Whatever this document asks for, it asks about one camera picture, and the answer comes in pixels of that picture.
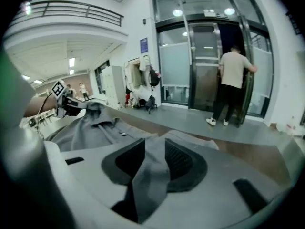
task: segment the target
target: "blue sign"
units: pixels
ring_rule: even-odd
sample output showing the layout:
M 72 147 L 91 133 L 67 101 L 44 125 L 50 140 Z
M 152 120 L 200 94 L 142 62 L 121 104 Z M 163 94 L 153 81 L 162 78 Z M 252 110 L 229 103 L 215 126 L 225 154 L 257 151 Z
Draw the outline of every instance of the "blue sign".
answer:
M 148 40 L 147 40 L 147 37 L 140 40 L 140 48 L 141 48 L 141 53 L 148 52 Z

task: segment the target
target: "gray floor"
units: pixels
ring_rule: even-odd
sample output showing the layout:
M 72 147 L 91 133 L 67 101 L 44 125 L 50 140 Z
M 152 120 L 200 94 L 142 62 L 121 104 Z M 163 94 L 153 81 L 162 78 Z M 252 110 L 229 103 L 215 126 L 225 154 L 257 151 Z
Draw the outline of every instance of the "gray floor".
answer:
M 168 106 L 160 106 L 157 110 L 152 110 L 150 115 L 144 109 L 122 108 L 121 111 L 169 128 L 211 139 L 276 146 L 284 159 L 292 184 L 297 182 L 305 164 L 304 154 L 294 138 L 267 127 L 263 122 L 246 119 L 238 128 L 231 124 L 224 126 L 222 121 L 219 121 L 216 126 L 210 126 L 205 121 L 206 118 L 211 117 L 210 112 Z
M 267 127 L 263 122 L 248 119 L 239 128 L 231 124 L 224 126 L 222 120 L 216 126 L 210 126 L 205 119 L 210 118 L 212 113 L 193 109 L 160 106 L 157 110 L 152 110 L 150 115 L 144 109 L 127 108 L 121 111 L 179 131 L 224 141 L 277 146 L 292 139 L 286 133 Z

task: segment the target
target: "black backpack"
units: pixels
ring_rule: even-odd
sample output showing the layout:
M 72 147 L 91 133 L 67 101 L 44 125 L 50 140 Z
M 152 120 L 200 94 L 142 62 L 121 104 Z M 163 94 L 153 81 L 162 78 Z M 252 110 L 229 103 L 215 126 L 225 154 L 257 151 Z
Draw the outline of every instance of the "black backpack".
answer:
M 149 76 L 150 76 L 149 84 L 151 86 L 157 86 L 159 84 L 160 78 L 158 77 L 156 71 L 152 67 L 149 71 Z

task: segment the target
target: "beige t-shirt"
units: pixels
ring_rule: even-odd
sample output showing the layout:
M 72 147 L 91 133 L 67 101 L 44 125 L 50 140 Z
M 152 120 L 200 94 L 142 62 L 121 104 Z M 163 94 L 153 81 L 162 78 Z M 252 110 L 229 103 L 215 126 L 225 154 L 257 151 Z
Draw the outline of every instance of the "beige t-shirt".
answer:
M 244 68 L 252 66 L 249 60 L 237 52 L 227 52 L 219 64 L 224 66 L 221 84 L 242 88 Z
M 83 84 L 83 85 L 80 85 L 80 90 L 81 90 L 81 93 L 84 94 L 87 92 L 87 89 L 86 89 L 86 86 Z

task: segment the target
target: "balcony railing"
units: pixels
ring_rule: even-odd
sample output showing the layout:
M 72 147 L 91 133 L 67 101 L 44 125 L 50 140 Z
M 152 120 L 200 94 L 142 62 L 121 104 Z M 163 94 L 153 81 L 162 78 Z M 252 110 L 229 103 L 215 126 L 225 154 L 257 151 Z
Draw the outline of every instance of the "balcony railing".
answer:
M 116 12 L 92 4 L 74 1 L 41 1 L 31 3 L 30 7 L 30 15 L 27 15 L 22 10 L 19 11 L 9 27 L 24 21 L 49 16 L 84 17 L 104 21 L 121 27 L 122 19 L 124 18 L 124 16 Z

